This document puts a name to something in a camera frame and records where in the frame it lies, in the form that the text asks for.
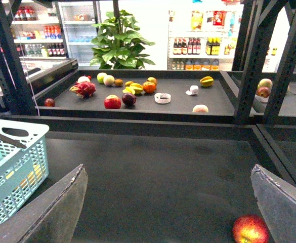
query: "apple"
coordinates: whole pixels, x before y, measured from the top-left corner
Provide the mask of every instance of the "apple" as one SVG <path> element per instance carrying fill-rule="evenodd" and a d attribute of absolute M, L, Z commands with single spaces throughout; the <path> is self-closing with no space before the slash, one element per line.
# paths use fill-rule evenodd
<path fill-rule="evenodd" d="M 204 112 L 208 113 L 208 107 L 206 105 L 195 105 L 193 112 Z"/>
<path fill-rule="evenodd" d="M 120 109 L 121 99 L 116 95 L 109 95 L 104 100 L 104 106 L 106 109 Z"/>
<path fill-rule="evenodd" d="M 147 82 L 152 82 L 156 85 L 157 87 L 157 84 L 158 84 L 158 80 L 155 78 L 155 77 L 149 77 L 147 78 Z"/>
<path fill-rule="evenodd" d="M 97 81 L 100 83 L 100 84 L 103 84 L 104 83 L 104 77 L 106 76 L 107 74 L 104 73 L 104 72 L 100 72 L 99 74 L 97 74 Z"/>
<path fill-rule="evenodd" d="M 268 87 L 260 87 L 257 90 L 256 95 L 267 98 L 270 95 L 270 90 Z"/>
<path fill-rule="evenodd" d="M 237 243 L 267 243 L 269 232 L 265 222 L 257 215 L 243 215 L 233 224 L 233 237 Z"/>
<path fill-rule="evenodd" d="M 273 82 L 271 82 L 271 80 L 269 78 L 263 78 L 262 80 L 260 80 L 260 82 L 258 84 L 258 89 L 260 87 L 267 87 L 270 89 L 272 85 L 273 85 Z"/>
<path fill-rule="evenodd" d="M 82 83 L 82 82 L 90 82 L 91 80 L 87 76 L 81 76 L 77 82 Z"/>
<path fill-rule="evenodd" d="M 103 79 L 103 82 L 106 86 L 112 86 L 115 82 L 115 79 L 112 75 L 106 75 Z"/>
<path fill-rule="evenodd" d="M 137 97 L 131 93 L 125 93 L 122 95 L 122 101 L 127 106 L 133 106 L 137 101 Z"/>
<path fill-rule="evenodd" d="M 56 102 L 55 102 L 54 99 L 47 98 L 47 99 L 45 100 L 45 106 L 51 106 L 51 107 L 53 107 L 53 106 L 55 106 L 55 105 L 56 105 Z"/>

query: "basket handle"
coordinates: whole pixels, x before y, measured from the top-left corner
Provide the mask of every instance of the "basket handle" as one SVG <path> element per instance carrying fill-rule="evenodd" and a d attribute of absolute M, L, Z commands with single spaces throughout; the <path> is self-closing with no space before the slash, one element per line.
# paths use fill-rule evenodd
<path fill-rule="evenodd" d="M 2 140 L 5 143 L 12 144 L 13 146 L 16 146 L 18 148 L 27 148 L 23 143 L 20 143 L 19 141 L 16 141 L 14 139 L 11 139 L 3 134 L 0 134 L 0 140 Z"/>

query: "potted plant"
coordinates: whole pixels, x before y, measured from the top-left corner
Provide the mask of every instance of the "potted plant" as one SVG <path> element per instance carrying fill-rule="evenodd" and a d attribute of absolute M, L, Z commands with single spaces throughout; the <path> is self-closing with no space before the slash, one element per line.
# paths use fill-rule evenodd
<path fill-rule="evenodd" d="M 98 27 L 97 36 L 92 39 L 96 47 L 92 47 L 94 57 L 90 66 L 100 64 L 99 69 L 142 69 L 144 64 L 155 65 L 141 54 L 144 45 L 152 46 L 155 43 L 144 39 L 137 30 L 133 14 L 125 10 L 119 11 L 120 17 L 116 19 L 113 12 L 107 12 L 103 23 L 93 24 Z"/>

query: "glass door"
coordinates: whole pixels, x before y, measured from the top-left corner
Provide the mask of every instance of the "glass door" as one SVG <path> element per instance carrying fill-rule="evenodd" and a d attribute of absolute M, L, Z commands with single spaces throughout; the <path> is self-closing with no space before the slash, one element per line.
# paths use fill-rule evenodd
<path fill-rule="evenodd" d="M 79 69 L 98 69 L 99 67 L 90 66 L 90 60 L 93 58 L 91 40 L 97 35 L 96 28 L 92 25 L 98 20 L 98 4 L 96 2 L 59 3 L 69 58 L 78 60 Z"/>

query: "light blue basket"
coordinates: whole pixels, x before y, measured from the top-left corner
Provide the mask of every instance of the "light blue basket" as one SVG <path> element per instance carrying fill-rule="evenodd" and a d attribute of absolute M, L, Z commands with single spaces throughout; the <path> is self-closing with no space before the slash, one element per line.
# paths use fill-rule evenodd
<path fill-rule="evenodd" d="M 3 128 L 25 130 L 28 136 L 8 135 Z M 47 125 L 0 120 L 0 134 L 26 145 L 21 149 L 0 140 L 0 224 L 12 217 L 48 176 L 48 130 Z"/>

